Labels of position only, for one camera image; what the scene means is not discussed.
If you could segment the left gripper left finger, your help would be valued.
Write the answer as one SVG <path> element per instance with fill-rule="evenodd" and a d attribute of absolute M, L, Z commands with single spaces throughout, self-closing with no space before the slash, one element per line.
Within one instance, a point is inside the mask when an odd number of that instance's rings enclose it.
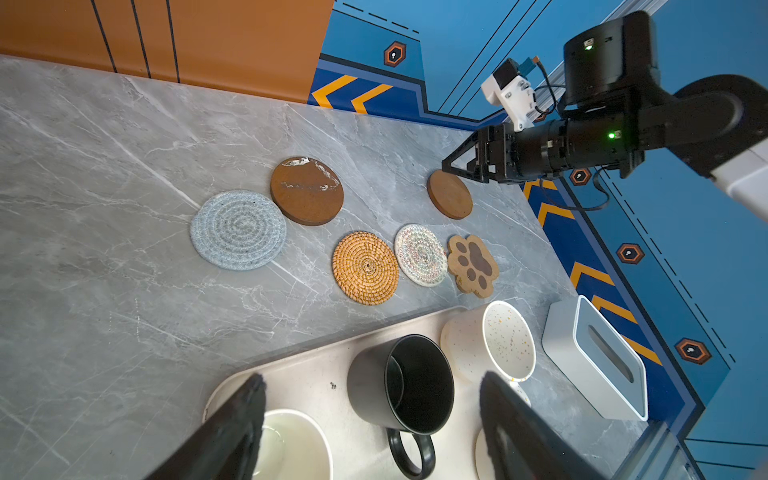
<path fill-rule="evenodd" d="M 266 383 L 245 383 L 191 435 L 150 479 L 250 479 L 258 460 L 266 411 Z"/>

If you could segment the white multicolour woven coaster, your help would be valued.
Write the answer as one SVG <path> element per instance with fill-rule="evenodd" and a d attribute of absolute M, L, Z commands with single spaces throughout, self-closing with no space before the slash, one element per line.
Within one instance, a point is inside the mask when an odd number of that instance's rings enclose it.
<path fill-rule="evenodd" d="M 396 234 L 395 255 L 403 273 L 422 287 L 436 287 L 447 275 L 447 257 L 437 236 L 419 224 L 404 225 Z"/>

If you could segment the paw shaped wooden coaster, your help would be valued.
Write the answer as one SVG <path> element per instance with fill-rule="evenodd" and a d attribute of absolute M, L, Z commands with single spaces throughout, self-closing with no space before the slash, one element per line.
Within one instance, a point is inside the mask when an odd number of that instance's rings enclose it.
<path fill-rule="evenodd" d="M 489 298 L 500 268 L 485 243 L 476 235 L 454 235 L 448 240 L 448 272 L 462 293 Z"/>

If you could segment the rattan woven coaster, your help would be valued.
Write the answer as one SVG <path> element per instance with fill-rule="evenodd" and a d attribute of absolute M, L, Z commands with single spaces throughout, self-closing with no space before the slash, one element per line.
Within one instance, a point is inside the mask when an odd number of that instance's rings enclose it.
<path fill-rule="evenodd" d="M 332 271 L 341 290 L 353 301 L 380 305 L 395 293 L 399 268 L 393 250 L 365 231 L 343 237 L 332 256 Z"/>

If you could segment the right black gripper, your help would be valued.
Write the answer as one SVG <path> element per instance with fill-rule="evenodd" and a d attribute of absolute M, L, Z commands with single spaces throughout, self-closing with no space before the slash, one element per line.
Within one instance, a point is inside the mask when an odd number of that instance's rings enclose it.
<path fill-rule="evenodd" d="M 567 122 L 515 132 L 509 123 L 472 133 L 442 161 L 442 171 L 478 183 L 524 183 L 570 169 Z"/>

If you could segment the brown cork round coaster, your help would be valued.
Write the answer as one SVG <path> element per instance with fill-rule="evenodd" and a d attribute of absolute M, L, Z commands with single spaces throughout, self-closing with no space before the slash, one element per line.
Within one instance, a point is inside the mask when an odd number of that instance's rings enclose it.
<path fill-rule="evenodd" d="M 471 193 L 456 175 L 434 171 L 427 181 L 427 192 L 433 205 L 448 218 L 460 220 L 472 213 Z"/>

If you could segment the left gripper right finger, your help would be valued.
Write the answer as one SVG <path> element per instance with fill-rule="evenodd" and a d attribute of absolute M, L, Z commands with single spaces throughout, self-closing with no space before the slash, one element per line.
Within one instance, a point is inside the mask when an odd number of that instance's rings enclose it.
<path fill-rule="evenodd" d="M 495 372 L 483 376 L 479 406 L 495 479 L 603 479 Z"/>

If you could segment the glossy brown round coaster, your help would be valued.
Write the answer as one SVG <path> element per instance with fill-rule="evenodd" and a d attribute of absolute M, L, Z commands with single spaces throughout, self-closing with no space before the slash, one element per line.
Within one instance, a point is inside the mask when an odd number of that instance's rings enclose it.
<path fill-rule="evenodd" d="M 295 223 L 319 226 L 332 221 L 343 207 L 344 189 L 335 172 L 311 157 L 292 157 L 272 172 L 270 195 Z"/>

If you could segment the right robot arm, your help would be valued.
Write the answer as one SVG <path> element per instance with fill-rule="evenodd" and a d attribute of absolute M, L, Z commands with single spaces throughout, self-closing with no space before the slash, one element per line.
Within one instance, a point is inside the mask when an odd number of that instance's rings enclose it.
<path fill-rule="evenodd" d="M 715 75 L 676 93 L 660 84 L 655 26 L 636 11 L 564 46 L 564 92 L 550 110 L 514 61 L 483 83 L 507 121 L 473 132 L 442 163 L 476 182 L 523 184 L 578 169 L 629 176 L 648 151 L 666 149 L 754 215 L 767 215 L 767 91 Z"/>

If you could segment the white speckled mug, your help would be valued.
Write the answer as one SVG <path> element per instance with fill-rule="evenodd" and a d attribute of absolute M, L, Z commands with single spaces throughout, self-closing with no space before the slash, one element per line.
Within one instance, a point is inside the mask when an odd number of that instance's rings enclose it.
<path fill-rule="evenodd" d="M 479 382 L 487 372 L 523 382 L 536 366 L 536 347 L 528 323 L 504 301 L 493 301 L 450 319 L 440 347 L 462 378 Z"/>

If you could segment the grey woven coaster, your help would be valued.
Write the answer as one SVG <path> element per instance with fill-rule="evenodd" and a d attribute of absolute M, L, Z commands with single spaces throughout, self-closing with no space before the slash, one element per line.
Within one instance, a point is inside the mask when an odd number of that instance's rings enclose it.
<path fill-rule="evenodd" d="M 190 238 L 198 254 L 231 271 L 251 271 L 268 264 L 281 252 L 286 236 L 280 209 L 268 197 L 250 190 L 211 197 L 190 224 Z"/>

